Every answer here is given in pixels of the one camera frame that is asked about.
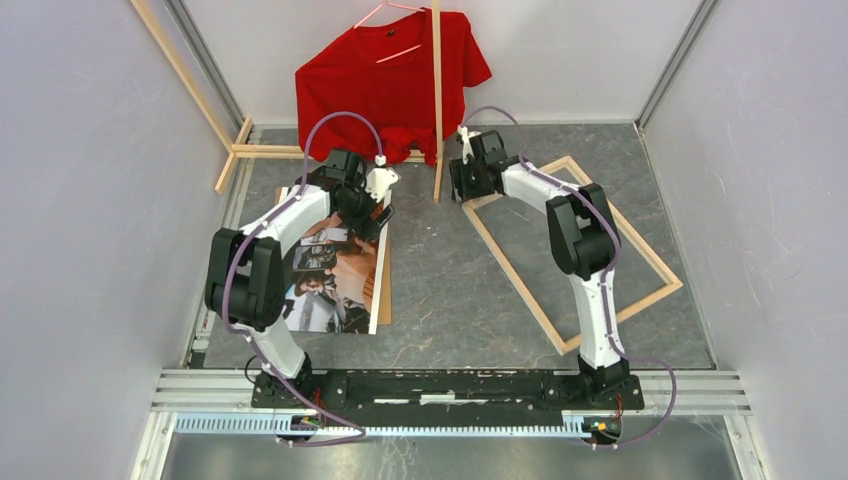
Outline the light wooden picture frame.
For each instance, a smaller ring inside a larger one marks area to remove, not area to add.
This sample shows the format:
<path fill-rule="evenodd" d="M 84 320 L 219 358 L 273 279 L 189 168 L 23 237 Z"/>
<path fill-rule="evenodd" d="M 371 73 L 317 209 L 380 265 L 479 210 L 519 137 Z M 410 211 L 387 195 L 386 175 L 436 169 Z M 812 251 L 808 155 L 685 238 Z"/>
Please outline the light wooden picture frame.
<path fill-rule="evenodd" d="M 682 287 L 678 276 L 571 157 L 542 167 L 523 162 L 505 169 L 460 164 L 452 173 L 461 172 L 474 173 L 477 179 L 456 192 L 463 211 L 559 354 L 577 351 L 592 368 L 618 362 L 624 355 L 619 323 Z M 562 338 L 477 215 L 478 208 L 500 198 L 520 200 L 545 214 L 554 262 L 567 276 L 575 298 L 580 328 L 577 336 Z M 617 310 L 615 267 L 624 243 L 635 248 L 664 285 Z"/>

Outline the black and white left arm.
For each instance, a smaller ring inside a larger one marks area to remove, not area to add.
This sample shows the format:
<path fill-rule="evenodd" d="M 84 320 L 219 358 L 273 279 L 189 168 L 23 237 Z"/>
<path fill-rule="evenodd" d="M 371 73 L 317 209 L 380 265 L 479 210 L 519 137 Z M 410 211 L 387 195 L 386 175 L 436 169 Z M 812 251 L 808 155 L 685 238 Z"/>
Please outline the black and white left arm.
<path fill-rule="evenodd" d="M 375 332 L 398 179 L 383 156 L 369 167 L 334 149 L 267 213 L 213 235 L 205 303 L 254 350 L 260 391 L 295 408 L 312 399 L 312 362 L 294 332 Z"/>

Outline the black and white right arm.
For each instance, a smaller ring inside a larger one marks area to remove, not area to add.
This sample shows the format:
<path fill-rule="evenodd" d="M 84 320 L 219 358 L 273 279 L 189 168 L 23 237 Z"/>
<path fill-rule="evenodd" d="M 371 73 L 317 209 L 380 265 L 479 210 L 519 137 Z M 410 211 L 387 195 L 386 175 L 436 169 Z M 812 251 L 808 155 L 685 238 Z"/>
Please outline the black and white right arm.
<path fill-rule="evenodd" d="M 568 276 L 581 331 L 580 400 L 602 408 L 630 375 L 615 324 L 614 269 L 621 241 L 602 187 L 557 179 L 520 155 L 509 155 L 495 130 L 457 130 L 461 156 L 449 163 L 452 197 L 469 203 L 493 194 L 544 213 L 557 267 Z"/>

